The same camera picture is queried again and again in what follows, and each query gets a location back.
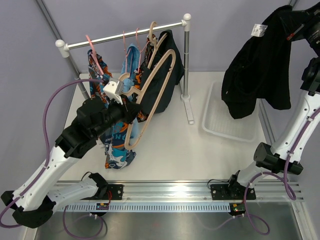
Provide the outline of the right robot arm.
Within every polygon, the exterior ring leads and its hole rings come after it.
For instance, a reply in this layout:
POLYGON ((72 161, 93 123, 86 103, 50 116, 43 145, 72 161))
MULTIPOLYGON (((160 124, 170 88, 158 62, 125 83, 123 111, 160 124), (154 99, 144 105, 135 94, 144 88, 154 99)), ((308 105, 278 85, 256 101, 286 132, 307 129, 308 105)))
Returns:
MULTIPOLYGON (((233 119, 253 113, 258 99, 276 110, 291 108, 289 66, 292 42, 306 40, 320 51, 320 6, 293 10, 284 5, 257 24, 226 70, 221 98, 233 119)), ((301 94, 292 117, 272 145, 260 143, 253 163, 232 175, 226 186, 229 197, 245 197, 258 178, 283 173, 299 175, 302 152, 320 121, 320 59, 310 60, 302 75, 301 94)))

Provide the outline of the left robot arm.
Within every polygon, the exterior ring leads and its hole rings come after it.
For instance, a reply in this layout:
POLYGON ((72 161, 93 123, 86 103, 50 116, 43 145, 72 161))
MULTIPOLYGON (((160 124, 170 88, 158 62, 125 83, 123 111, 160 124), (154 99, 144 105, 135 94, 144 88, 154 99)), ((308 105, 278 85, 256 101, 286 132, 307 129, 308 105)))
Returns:
POLYGON ((15 191, 5 191, 1 200, 13 209, 15 227, 35 229, 46 223, 58 210, 78 200, 103 199, 110 194, 108 182, 92 173, 86 179, 62 190, 52 190, 60 177, 97 145, 97 140, 118 122, 132 123, 141 105, 129 100, 112 100, 108 107, 99 98, 85 100, 76 118, 56 139, 49 156, 31 178, 15 191))

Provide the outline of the beige hanger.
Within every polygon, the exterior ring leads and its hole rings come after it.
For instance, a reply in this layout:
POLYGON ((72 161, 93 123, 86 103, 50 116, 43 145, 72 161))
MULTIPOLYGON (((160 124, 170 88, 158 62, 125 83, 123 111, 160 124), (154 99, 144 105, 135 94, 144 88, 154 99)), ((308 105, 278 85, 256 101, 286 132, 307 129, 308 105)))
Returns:
POLYGON ((167 33, 165 33, 159 41, 157 41, 156 37, 153 37, 153 29, 157 26, 157 23, 155 21, 153 21, 151 24, 150 24, 150 28, 149 28, 149 34, 148 34, 148 37, 149 37, 149 42, 151 43, 151 45, 153 46, 153 52, 152 52, 152 55, 150 57, 150 60, 148 62, 148 65, 147 65, 147 68, 150 69, 152 67, 152 63, 153 63, 153 60, 156 56, 156 53, 160 47, 160 45, 163 43, 163 41, 165 40, 165 38, 167 37, 167 33))
POLYGON ((126 150, 133 150, 138 143, 140 142, 143 134, 147 130, 150 121, 157 110, 158 104, 162 98, 162 95, 166 89, 168 84, 169 78, 173 72, 174 66, 176 63, 176 53, 173 49, 169 49, 165 52, 165 54, 161 57, 158 63, 155 65, 153 70, 150 72, 148 78, 146 79, 144 85, 141 89, 137 89, 136 87, 131 87, 129 91, 122 92, 121 96, 131 96, 132 94, 137 95, 137 99, 135 104, 139 107, 142 107, 144 112, 148 112, 147 120, 142 123, 142 128, 140 129, 139 134, 137 137, 134 138, 134 141, 131 142, 131 133, 133 130, 133 124, 129 123, 127 127, 127 133, 124 141, 124 148, 126 150), (170 65, 164 77, 162 85, 155 85, 157 82, 156 74, 161 69, 161 67, 167 63, 167 59, 171 59, 170 65))

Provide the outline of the dark navy shorts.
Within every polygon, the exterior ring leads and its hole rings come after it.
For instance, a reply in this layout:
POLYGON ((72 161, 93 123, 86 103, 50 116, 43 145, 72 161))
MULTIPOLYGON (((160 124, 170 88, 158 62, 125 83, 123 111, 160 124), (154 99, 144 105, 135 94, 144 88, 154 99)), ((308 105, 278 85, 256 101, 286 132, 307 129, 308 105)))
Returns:
MULTIPOLYGON (((140 86, 143 87, 147 81, 147 78, 151 74, 152 70, 155 68, 156 64, 160 61, 160 59, 163 57, 163 55, 168 50, 174 50, 175 52, 175 64, 173 66, 171 75, 168 79, 167 85, 164 89, 164 92, 161 96, 161 99, 158 103, 158 106, 155 110, 156 114, 162 113, 166 110, 168 107, 172 95, 175 89, 175 86, 179 84, 181 78, 184 76, 184 66, 182 63, 180 52, 177 48, 177 45, 174 40, 173 32, 172 30, 166 30, 160 33, 159 38, 162 38, 165 36, 163 42, 160 44, 155 57, 152 61, 151 67, 148 68, 148 64, 151 60, 152 53, 154 51, 154 46, 149 43, 146 47, 145 53, 144 53, 144 59, 140 66, 141 76, 140 76, 140 86)), ((143 99, 141 101, 142 106, 142 113, 145 115, 149 115, 152 107, 157 99, 157 96, 162 88, 162 85, 164 83, 164 80, 167 76, 169 67, 172 63, 172 57, 169 56, 165 62, 161 65, 157 73, 155 74, 154 78, 152 79, 151 83, 149 84, 143 99)))

